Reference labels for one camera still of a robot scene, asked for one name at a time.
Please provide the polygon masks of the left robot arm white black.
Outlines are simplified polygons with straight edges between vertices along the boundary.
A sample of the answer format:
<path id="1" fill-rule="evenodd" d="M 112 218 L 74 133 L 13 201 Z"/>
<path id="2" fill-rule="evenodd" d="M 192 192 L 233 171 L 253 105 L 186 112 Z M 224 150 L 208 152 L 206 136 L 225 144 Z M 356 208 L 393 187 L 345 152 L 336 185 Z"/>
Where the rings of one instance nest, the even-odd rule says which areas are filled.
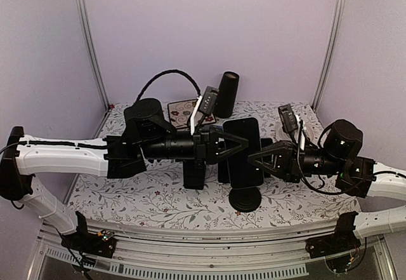
<path id="1" fill-rule="evenodd" d="M 120 136 L 92 140 L 43 140 L 12 129 L 1 150 L 1 197 L 35 211 L 81 251 L 94 246 L 85 217 L 70 212 L 36 178 L 38 173 L 81 173 L 129 178 L 146 170 L 146 160 L 170 159 L 183 164 L 186 189 L 204 187 L 206 166 L 217 164 L 247 148 L 247 139 L 215 126 L 177 130 L 164 118 L 154 98 L 137 100 L 124 110 Z"/>

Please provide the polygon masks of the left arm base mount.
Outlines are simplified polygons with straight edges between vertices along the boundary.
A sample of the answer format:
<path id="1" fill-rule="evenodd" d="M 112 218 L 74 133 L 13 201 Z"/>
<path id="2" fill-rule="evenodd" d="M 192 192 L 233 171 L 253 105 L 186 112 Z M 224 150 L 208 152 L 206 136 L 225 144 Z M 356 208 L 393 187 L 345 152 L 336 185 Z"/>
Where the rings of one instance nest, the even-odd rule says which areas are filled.
<path id="1" fill-rule="evenodd" d="M 117 244 L 115 232 L 102 229 L 97 233 L 90 233 L 85 216 L 78 211 L 75 215 L 77 217 L 75 231 L 72 234 L 62 235 L 61 245 L 66 249 L 76 250 L 80 254 L 112 258 Z"/>

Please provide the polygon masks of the teal cased dark phone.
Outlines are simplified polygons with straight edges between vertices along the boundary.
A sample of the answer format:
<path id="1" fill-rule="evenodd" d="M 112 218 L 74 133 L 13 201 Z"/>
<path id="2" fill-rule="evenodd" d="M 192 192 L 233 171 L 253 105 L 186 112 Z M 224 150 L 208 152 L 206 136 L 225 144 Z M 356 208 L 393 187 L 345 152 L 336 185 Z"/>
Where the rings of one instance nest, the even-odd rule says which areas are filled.
<path id="1" fill-rule="evenodd" d="M 244 189 L 260 186 L 263 172 L 248 163 L 248 155 L 261 150 L 258 120 L 255 117 L 228 120 L 223 123 L 223 131 L 248 140 L 247 148 L 227 159 L 231 187 Z"/>

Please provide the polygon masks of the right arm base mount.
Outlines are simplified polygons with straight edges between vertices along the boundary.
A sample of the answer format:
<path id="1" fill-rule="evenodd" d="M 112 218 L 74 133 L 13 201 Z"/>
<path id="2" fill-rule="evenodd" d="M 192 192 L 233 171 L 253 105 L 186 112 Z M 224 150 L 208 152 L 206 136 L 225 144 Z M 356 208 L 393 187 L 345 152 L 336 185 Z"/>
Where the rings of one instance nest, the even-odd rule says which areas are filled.
<path id="1" fill-rule="evenodd" d="M 325 257 L 359 248 L 361 242 L 354 233 L 357 215 L 356 211 L 343 213 L 339 216 L 332 234 L 307 239 L 305 250 L 310 258 Z"/>

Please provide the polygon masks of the black tall phone holder stand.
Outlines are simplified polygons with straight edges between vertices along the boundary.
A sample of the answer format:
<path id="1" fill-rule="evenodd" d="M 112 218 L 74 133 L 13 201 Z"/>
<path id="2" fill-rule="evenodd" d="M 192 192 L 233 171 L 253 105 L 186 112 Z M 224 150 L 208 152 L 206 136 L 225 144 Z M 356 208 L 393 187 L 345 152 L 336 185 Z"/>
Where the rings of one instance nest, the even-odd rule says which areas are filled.
<path id="1" fill-rule="evenodd" d="M 261 193 L 257 187 L 232 189 L 228 200 L 233 209 L 242 213 L 255 211 L 261 205 Z"/>

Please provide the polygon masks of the blue edged black phone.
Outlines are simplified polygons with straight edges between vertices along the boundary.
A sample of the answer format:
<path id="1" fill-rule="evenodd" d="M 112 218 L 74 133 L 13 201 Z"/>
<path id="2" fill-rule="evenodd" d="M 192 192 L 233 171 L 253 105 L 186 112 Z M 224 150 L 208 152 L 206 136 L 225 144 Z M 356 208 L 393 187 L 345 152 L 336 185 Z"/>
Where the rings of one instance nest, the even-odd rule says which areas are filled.
<path id="1" fill-rule="evenodd" d="M 273 144 L 272 138 L 261 138 L 261 156 L 262 158 L 270 157 L 272 153 L 268 148 L 270 145 Z"/>

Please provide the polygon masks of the small black phone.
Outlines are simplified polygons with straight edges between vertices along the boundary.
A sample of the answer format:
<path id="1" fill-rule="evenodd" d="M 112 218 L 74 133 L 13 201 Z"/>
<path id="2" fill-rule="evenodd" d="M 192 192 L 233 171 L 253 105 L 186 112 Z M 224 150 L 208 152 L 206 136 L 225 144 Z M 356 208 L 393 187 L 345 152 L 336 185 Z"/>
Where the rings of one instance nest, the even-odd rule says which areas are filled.
<path id="1" fill-rule="evenodd" d="M 183 161 L 183 186 L 186 189 L 202 190 L 206 177 L 206 164 L 203 161 Z"/>

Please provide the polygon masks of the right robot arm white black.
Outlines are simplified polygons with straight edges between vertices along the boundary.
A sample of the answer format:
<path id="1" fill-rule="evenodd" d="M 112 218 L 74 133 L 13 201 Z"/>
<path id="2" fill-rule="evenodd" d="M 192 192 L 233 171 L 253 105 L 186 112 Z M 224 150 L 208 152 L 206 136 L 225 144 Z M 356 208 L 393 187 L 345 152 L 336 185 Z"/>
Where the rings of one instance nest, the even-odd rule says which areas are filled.
<path id="1" fill-rule="evenodd" d="M 317 144 L 299 123 L 296 142 L 281 140 L 248 156 L 249 164 L 285 182 L 303 182 L 325 196 L 386 197 L 405 200 L 405 171 L 360 157 L 363 133 L 338 119 L 323 130 Z"/>

